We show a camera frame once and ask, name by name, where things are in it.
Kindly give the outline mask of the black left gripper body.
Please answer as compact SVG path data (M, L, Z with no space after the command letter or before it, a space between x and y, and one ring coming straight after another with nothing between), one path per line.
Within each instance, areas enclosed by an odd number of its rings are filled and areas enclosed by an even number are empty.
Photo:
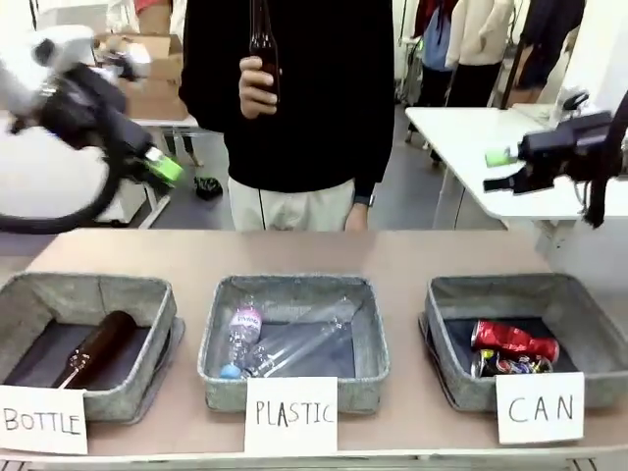
M44 128L75 150L98 147L110 160L157 161L150 134L126 114L123 92L87 66L52 74L22 111L14 133Z

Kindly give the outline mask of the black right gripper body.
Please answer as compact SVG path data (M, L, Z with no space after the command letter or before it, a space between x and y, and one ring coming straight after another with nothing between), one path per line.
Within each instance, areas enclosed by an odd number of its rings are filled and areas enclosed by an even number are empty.
M547 189L557 177L591 182L601 167L602 147L612 121L609 112L560 122L553 130L525 134L519 143L520 189Z

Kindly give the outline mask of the crushed red can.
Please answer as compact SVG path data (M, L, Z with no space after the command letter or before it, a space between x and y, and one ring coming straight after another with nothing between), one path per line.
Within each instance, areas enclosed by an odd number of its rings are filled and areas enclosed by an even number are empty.
M554 338L535 338L527 332L501 322L479 320L472 330L471 346L495 349L511 356L541 356L556 362L560 346Z

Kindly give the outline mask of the brown glass bottle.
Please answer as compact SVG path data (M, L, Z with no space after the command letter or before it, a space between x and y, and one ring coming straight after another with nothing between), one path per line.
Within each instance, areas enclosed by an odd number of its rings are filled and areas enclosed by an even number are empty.
M124 351L137 328L127 312L110 312L68 356L54 389L85 389Z
M274 37L268 0L249 0L250 34L249 53L262 61L261 70L273 77L273 84L268 89L281 100L279 51Z

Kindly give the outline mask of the crushed multicolour can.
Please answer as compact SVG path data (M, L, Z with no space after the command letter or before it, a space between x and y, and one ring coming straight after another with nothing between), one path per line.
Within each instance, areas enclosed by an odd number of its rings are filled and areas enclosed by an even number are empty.
M478 350L471 362L470 375L474 378L490 378L502 375L527 375L552 373L553 367L543 356L521 355L510 358L493 349Z

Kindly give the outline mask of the small pink-label water bottle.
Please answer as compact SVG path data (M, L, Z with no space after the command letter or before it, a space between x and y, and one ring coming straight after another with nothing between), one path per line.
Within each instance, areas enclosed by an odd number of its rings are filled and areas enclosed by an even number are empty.
M229 323L227 360L222 366L222 379L237 379L243 371L244 360L258 343L262 329L262 316L253 304L240 306Z

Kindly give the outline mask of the long clear plastic bottle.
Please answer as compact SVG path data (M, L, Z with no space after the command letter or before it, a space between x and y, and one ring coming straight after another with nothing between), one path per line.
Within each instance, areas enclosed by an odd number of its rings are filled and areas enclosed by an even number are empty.
M350 334L350 324L338 320L287 324L251 349L243 363L243 375L247 378L278 376L318 352L330 340L345 340Z

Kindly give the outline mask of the person's right forearm black sleeve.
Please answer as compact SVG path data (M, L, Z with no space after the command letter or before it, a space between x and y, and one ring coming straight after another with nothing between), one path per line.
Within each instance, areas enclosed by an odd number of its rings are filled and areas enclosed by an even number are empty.
M229 47L186 49L179 96L202 129L225 132L239 112L238 55Z

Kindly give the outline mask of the white paper sign CAN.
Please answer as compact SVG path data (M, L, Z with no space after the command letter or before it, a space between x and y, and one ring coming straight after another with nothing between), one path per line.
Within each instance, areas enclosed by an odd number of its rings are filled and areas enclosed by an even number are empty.
M497 376L496 399L502 445L584 438L585 377L580 372Z

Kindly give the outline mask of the closed flat cardboard box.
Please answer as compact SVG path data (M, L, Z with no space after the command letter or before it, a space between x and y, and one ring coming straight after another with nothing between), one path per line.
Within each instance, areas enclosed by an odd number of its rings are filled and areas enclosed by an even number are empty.
M121 80L119 86L128 100L128 115L133 119L178 121L188 116L179 97L179 85L173 80Z

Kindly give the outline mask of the person in dark clothes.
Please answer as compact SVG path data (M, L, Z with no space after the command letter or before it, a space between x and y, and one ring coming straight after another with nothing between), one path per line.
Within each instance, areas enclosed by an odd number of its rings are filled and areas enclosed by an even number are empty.
M587 0L530 0L520 36L532 48L515 88L543 88L558 62L568 34L580 26Z

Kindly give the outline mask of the person in cream jacket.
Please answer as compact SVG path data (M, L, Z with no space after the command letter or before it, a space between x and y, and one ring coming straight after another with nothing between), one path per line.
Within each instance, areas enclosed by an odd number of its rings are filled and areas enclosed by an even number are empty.
M453 70L446 105L486 107L501 68L514 0L458 0L445 65Z

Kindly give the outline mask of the person in blue top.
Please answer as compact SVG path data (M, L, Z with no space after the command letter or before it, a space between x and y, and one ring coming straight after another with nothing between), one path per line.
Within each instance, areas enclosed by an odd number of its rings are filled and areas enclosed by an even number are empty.
M414 36L423 41L422 77L417 107L442 107L452 78L445 64L450 21L457 0L420 0Z

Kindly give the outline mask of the person in black sweater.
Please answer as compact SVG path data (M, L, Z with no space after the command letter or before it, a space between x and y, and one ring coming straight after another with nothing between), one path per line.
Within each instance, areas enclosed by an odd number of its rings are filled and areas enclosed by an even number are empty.
M358 136L394 115L393 0L268 0L281 100L240 112L225 132L235 228L345 231ZM249 0L187 0L183 54L229 47L250 57Z

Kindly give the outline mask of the white paper sign PLASTIC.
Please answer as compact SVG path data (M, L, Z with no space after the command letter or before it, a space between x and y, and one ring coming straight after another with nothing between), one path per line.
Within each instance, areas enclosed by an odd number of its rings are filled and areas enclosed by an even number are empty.
M336 453L338 399L336 377L249 379L244 452L258 457Z

